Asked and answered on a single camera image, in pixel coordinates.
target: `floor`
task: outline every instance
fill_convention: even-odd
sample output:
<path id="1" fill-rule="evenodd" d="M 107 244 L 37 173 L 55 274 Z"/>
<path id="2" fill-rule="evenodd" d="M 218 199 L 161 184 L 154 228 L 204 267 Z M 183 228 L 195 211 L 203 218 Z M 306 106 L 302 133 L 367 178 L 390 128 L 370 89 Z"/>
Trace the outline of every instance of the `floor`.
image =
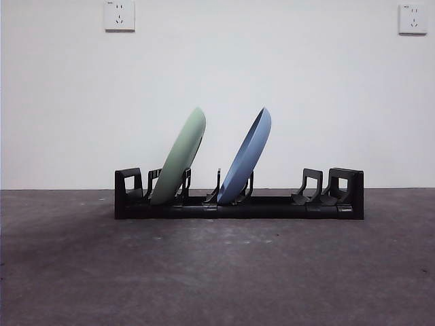
<path id="1" fill-rule="evenodd" d="M 435 325 L 435 189 L 365 221 L 113 219 L 111 191 L 3 191 L 2 325 Z"/>

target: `wall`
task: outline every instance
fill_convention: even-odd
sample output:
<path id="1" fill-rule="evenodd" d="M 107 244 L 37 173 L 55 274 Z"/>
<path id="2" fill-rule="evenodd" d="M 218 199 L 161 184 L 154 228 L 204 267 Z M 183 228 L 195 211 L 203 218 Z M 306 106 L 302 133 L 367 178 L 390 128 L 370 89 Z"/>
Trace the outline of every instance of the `wall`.
<path id="1" fill-rule="evenodd" d="M 102 0 L 3 0 L 2 188 L 111 188 L 115 169 L 161 167 L 195 106 L 192 186 L 213 187 L 264 105 L 258 187 L 332 166 L 434 187 L 425 3 L 429 34 L 401 37 L 390 0 L 137 0 L 136 33 L 105 33 Z"/>

